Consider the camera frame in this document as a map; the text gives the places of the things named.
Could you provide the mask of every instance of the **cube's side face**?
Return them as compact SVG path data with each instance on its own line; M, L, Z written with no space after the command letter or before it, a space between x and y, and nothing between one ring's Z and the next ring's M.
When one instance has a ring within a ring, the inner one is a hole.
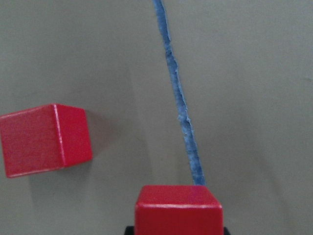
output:
M65 166L92 159L86 112L84 109L56 104Z
M223 235L223 211L137 204L134 230L135 235Z
M1 116L0 132L7 177L63 167L52 105Z

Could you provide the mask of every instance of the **blue line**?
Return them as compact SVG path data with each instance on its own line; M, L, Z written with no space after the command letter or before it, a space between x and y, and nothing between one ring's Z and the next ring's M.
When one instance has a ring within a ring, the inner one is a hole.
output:
M173 55L171 46L171 37L167 25L166 12L162 0L153 0L156 9L156 16L158 21L158 27L164 41L165 57L167 67L170 72L173 91L175 95L178 119L180 121L181 130L184 134L186 151L189 158L190 169L192 178L195 185L205 185L205 178L203 169L201 166L200 158L198 155L198 147L194 137L194 129L191 124L191 120L187 112L187 104L182 91L182 87L179 79L179 66Z

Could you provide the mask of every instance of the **gray floor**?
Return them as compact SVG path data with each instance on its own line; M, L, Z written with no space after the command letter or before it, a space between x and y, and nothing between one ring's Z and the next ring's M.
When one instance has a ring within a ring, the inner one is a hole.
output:
M208 187L232 235L313 230L313 3L164 1ZM6 179L1 235L121 235L191 184L151 1L0 1L0 115L85 108L94 160Z

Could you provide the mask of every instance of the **blue stripe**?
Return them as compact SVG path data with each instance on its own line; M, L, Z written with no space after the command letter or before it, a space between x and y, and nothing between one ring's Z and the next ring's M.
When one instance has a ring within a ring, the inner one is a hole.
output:
M164 41L167 67L171 76L177 110L179 113L178 119L180 121L181 130L184 134L185 146L189 158L192 178L195 185L205 185L204 173L198 155L197 143L194 137L194 129L188 116L187 104L180 84L179 66L173 55L171 37L168 30L164 5L162 0L153 0L153 2L156 9L158 27Z

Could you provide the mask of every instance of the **red box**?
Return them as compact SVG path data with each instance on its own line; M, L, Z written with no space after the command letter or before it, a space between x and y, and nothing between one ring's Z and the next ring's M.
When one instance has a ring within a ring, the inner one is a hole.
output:
M48 104L0 116L6 176L61 169L92 159L84 109Z
M223 235L223 210L205 186L144 186L134 235Z

